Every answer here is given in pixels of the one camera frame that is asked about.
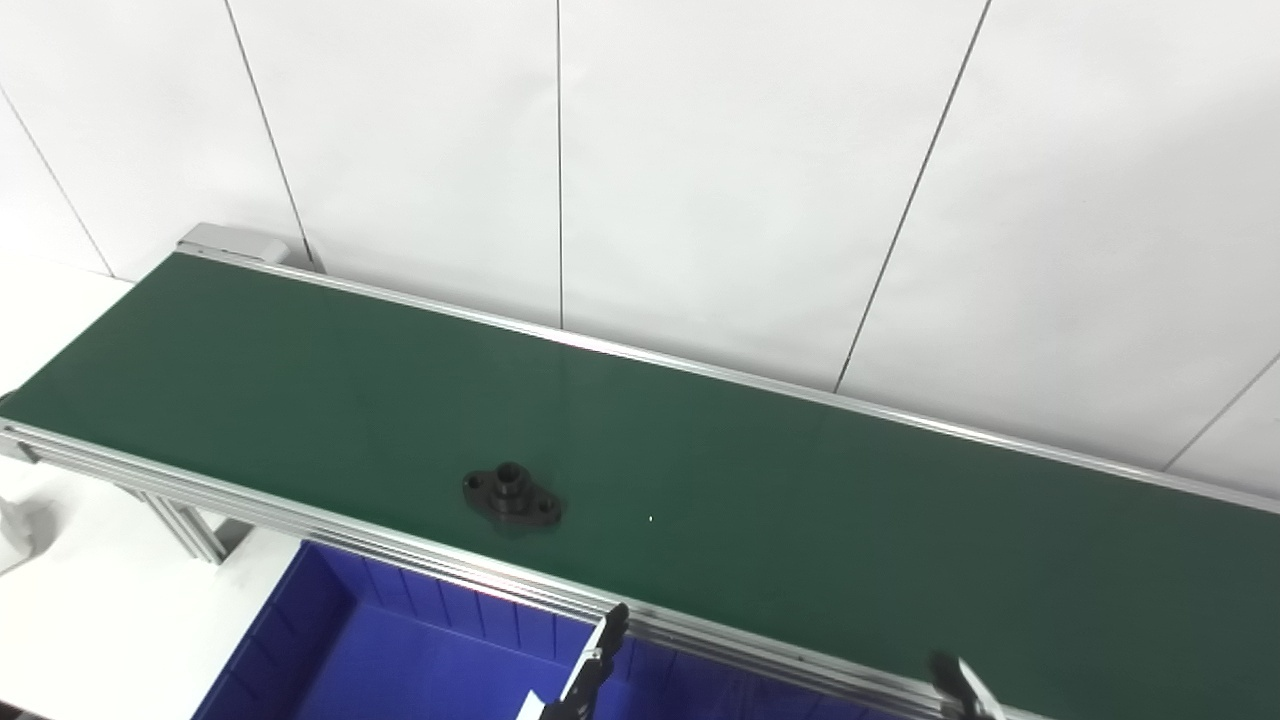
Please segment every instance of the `white floor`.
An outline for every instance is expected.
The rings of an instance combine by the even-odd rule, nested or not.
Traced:
[[[0,392],[127,288],[0,254]],[[0,574],[0,701],[50,720],[191,717],[297,550],[256,529],[215,569],[123,491],[4,457],[0,497],[29,514],[42,550]]]

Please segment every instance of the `conveyor leg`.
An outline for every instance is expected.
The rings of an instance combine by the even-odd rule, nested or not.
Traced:
[[[150,492],[131,492],[151,507],[156,518],[169,528],[173,537],[178,538],[178,542],[192,557],[214,565],[221,565],[223,560],[227,559],[227,547],[195,507]]]

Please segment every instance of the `black metal part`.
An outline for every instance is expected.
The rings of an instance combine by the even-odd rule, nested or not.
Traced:
[[[13,457],[14,460],[31,465],[40,462],[40,456],[36,455],[35,448],[20,441],[10,442],[6,438],[0,438],[0,455]]]
[[[495,523],[554,525],[561,519],[559,498],[534,483],[532,475],[518,462],[467,473],[462,495],[467,505]]]

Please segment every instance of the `white wall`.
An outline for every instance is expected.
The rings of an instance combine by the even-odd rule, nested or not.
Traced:
[[[920,176],[979,0],[10,0],[0,249],[251,227],[827,389],[856,334],[840,392],[1280,496],[1274,8],[993,0]]]
[[[301,246],[221,3],[0,3],[0,87],[118,277],[200,220]]]
[[[1280,350],[1274,8],[997,0],[842,392],[1167,462]]]

